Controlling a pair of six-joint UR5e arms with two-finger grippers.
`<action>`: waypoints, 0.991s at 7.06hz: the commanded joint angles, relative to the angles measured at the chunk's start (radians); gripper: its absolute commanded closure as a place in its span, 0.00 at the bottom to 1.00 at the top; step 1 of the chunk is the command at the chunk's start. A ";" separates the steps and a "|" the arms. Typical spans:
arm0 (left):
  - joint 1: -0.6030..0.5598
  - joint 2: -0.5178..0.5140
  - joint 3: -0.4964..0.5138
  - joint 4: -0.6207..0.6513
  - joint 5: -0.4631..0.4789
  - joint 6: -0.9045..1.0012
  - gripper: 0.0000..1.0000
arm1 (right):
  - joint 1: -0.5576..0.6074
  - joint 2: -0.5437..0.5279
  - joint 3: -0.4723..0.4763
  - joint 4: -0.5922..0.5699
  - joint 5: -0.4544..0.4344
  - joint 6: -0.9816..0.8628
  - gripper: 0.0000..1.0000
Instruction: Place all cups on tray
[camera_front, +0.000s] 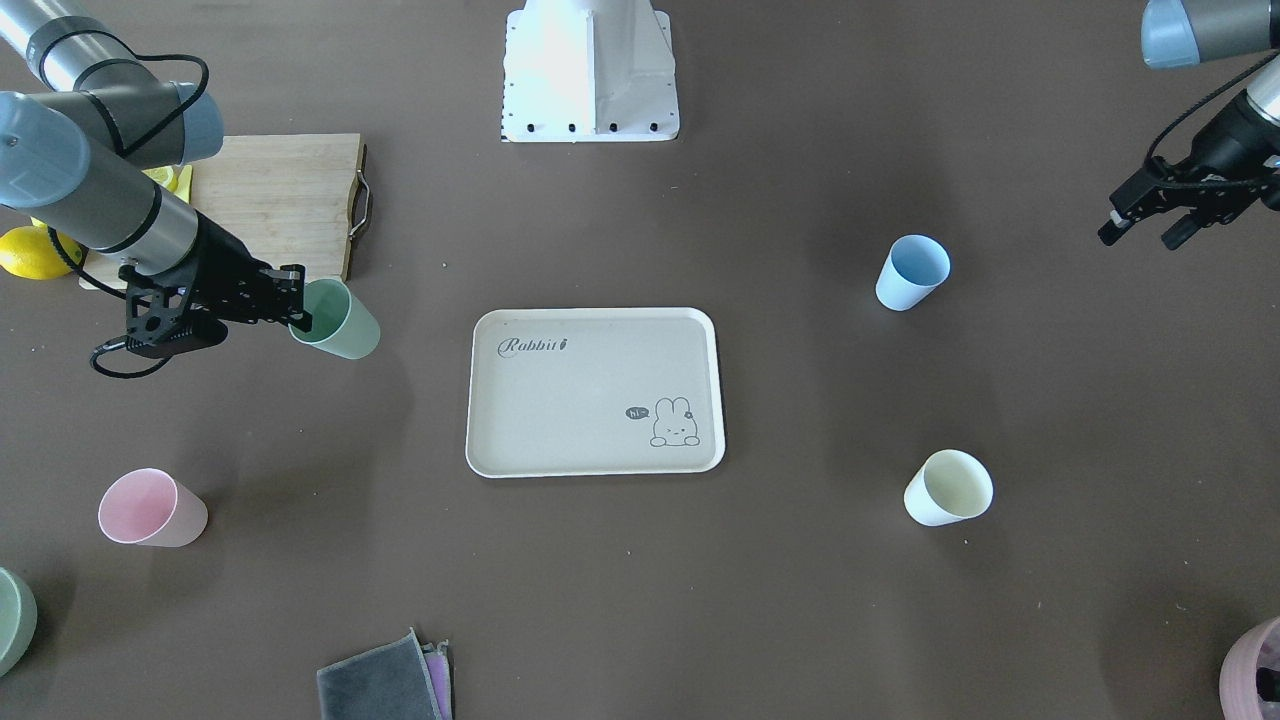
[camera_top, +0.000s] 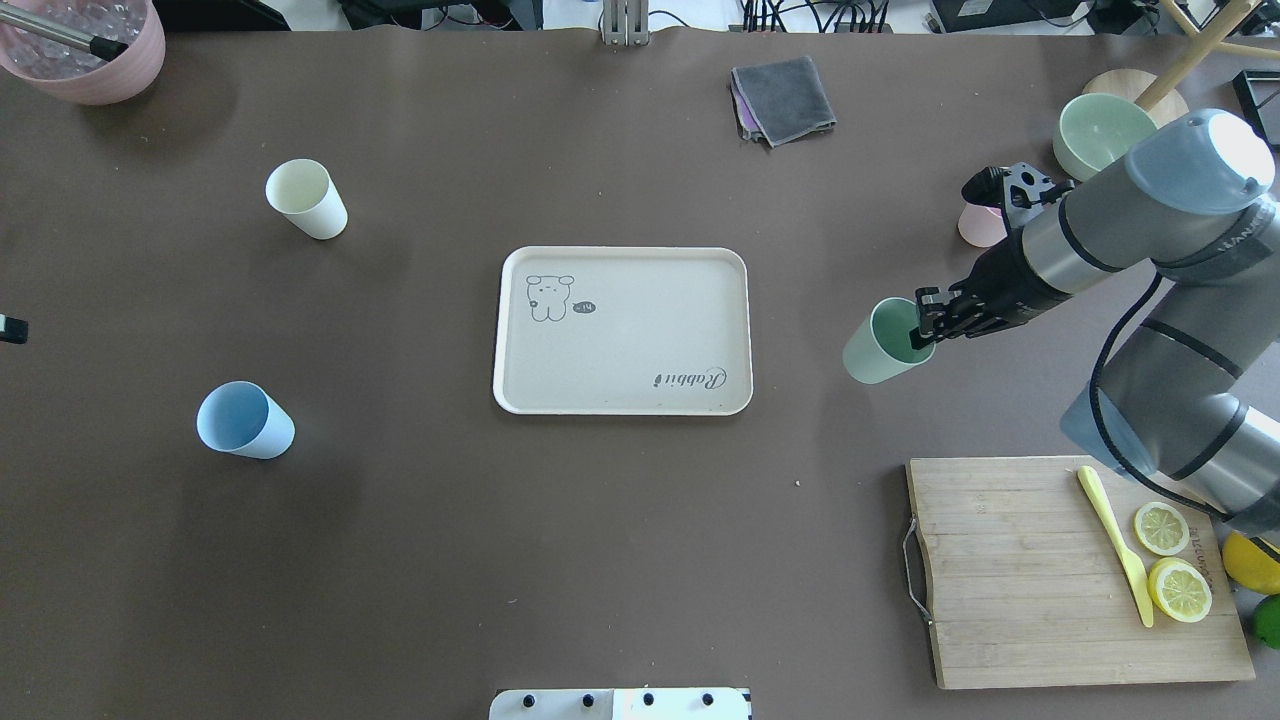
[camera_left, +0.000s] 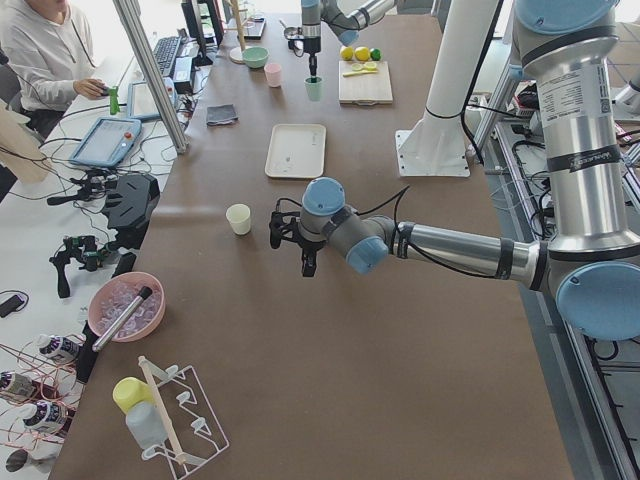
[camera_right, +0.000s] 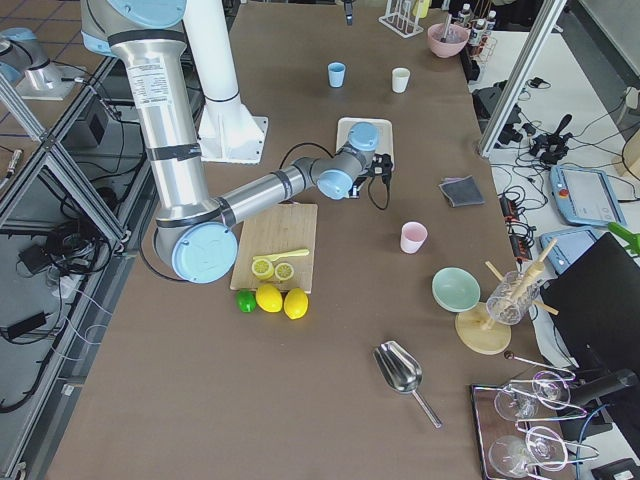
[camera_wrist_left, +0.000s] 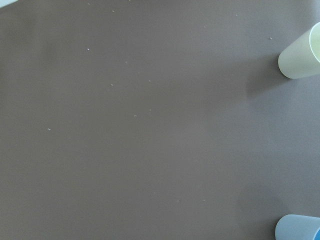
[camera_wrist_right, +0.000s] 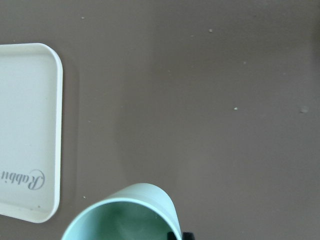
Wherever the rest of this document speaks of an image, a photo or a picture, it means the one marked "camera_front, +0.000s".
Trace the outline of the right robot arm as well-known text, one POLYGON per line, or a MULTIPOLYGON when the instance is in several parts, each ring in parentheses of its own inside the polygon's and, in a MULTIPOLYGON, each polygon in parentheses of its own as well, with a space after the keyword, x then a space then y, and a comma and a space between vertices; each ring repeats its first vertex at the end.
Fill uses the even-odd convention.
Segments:
POLYGON ((5 1, 3 38, 42 81, 3 95, 3 205, 119 264, 125 333, 166 361, 219 345, 228 322, 301 331, 305 269, 274 269, 147 176, 210 158, 221 114, 205 83, 159 79, 77 1, 5 1))

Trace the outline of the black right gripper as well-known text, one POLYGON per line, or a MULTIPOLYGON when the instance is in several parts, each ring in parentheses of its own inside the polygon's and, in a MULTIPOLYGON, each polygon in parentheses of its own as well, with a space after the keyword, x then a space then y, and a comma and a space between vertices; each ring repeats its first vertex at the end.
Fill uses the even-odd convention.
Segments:
POLYGON ((273 268, 252 258, 243 243, 201 215, 195 246, 175 266, 156 275, 125 264, 125 348, 141 357, 165 359, 212 347, 227 338, 227 322, 275 322, 300 333, 314 315, 285 307, 301 295, 300 264, 273 268))

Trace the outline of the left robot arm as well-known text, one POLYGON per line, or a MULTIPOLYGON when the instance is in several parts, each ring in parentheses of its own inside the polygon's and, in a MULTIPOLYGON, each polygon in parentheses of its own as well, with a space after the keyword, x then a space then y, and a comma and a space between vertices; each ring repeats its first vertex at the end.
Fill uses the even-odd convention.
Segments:
POLYGON ((1176 250, 1194 233, 1233 223, 1254 202, 1279 208, 1279 4, 1276 1, 1149 1, 1140 24, 1146 65, 1174 69, 1230 56, 1270 56, 1193 105, 1198 110, 1243 79, 1249 83, 1199 129, 1180 161, 1156 155, 1184 111, 1148 147, 1143 164, 1110 196, 1100 241, 1115 245, 1135 223, 1185 208, 1161 236, 1176 250))

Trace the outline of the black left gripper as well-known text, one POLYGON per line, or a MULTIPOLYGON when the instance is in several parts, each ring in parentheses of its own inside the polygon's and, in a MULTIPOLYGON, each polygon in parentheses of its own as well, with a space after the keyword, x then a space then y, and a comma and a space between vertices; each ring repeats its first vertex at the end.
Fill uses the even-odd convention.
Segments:
POLYGON ((1180 249, 1204 228, 1231 223, 1261 201, 1277 210, 1277 124, 1265 118, 1248 92, 1239 92, 1196 133, 1189 154, 1167 161, 1148 149, 1140 169, 1111 193, 1112 210, 1097 236, 1114 246, 1135 223, 1187 208, 1161 234, 1169 250, 1180 249))

